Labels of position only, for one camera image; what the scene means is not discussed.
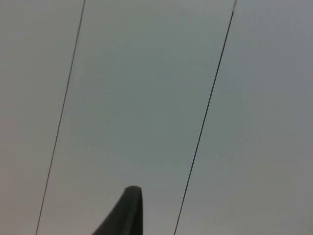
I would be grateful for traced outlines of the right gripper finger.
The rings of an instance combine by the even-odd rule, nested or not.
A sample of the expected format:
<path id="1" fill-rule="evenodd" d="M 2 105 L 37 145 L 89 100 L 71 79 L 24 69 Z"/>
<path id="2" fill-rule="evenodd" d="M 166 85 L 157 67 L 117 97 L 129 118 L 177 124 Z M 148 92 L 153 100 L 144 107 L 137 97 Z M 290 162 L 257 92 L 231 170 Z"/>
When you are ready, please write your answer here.
<path id="1" fill-rule="evenodd" d="M 94 235 L 142 235 L 143 197 L 139 186 L 126 187 Z"/>

